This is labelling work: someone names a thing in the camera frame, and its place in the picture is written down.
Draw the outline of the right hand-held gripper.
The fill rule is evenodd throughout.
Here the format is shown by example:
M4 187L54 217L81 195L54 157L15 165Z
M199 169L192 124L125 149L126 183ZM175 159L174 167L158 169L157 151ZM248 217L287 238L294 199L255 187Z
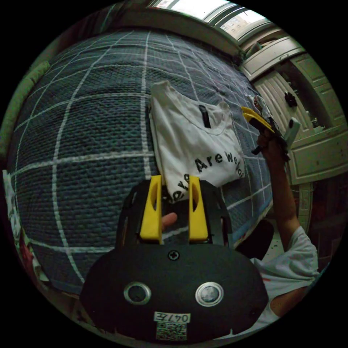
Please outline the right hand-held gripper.
M265 130L268 130L270 133L271 140L276 140L278 146L282 150L282 157L285 162L290 161L290 157L288 155L287 143L280 132L277 123L272 117L268 118L268 121L263 119L261 115L254 111L254 109L241 107L243 117L245 120L255 129L259 131L260 134L264 134Z

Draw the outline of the person's right hand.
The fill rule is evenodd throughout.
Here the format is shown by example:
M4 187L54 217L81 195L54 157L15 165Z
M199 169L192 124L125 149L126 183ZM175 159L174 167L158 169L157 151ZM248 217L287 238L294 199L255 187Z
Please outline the person's right hand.
M276 139L271 139L270 135L260 134L257 144L261 148L261 153L265 158L270 171L285 170L285 160L283 159L283 151Z

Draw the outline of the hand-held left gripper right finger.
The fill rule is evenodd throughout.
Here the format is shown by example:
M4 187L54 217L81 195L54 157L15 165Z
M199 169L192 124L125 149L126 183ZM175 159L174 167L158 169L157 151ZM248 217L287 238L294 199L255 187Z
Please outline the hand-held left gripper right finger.
M198 177L189 177L188 237L190 243L208 240L204 202Z

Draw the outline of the person's left hand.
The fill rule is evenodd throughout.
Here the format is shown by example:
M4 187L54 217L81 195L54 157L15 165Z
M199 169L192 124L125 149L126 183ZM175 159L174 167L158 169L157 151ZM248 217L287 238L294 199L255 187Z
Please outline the person's left hand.
M177 214L172 212L162 217L162 232L171 227L177 221Z

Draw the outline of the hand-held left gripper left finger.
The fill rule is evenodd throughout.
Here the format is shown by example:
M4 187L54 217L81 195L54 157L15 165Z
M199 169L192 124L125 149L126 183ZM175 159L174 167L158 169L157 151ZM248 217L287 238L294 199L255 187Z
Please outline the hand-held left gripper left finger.
M140 238L147 243L162 243L162 178L152 176L146 195Z

